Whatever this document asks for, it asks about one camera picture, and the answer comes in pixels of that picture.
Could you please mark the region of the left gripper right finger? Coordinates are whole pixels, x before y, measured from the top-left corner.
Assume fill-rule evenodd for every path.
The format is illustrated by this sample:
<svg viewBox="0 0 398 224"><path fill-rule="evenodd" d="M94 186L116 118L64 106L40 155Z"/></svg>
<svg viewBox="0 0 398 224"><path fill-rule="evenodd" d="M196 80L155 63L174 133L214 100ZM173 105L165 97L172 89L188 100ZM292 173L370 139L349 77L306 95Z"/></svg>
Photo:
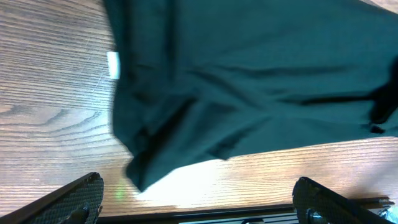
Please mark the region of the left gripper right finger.
<svg viewBox="0 0 398 224"><path fill-rule="evenodd" d="M292 201L300 224L392 224L308 177L296 182Z"/></svg>

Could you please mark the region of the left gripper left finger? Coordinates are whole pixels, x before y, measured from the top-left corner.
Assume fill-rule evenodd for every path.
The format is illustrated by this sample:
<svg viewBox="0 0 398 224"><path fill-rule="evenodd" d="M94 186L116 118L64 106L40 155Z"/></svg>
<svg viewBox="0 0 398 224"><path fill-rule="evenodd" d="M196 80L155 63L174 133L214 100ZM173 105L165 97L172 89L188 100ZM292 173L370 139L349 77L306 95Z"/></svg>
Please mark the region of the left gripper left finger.
<svg viewBox="0 0 398 224"><path fill-rule="evenodd" d="M46 196L1 217L1 224L95 224L101 212L104 180L90 172Z"/></svg>

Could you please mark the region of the black t-shirt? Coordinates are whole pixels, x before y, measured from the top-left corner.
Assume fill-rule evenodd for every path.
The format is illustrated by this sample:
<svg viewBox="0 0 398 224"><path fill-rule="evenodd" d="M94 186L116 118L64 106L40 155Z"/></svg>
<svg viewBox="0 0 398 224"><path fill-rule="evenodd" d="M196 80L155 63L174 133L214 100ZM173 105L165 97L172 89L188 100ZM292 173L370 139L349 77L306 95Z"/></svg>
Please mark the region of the black t-shirt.
<svg viewBox="0 0 398 224"><path fill-rule="evenodd" d="M105 1L141 191L212 159L397 135L397 14L352 0Z"/></svg>

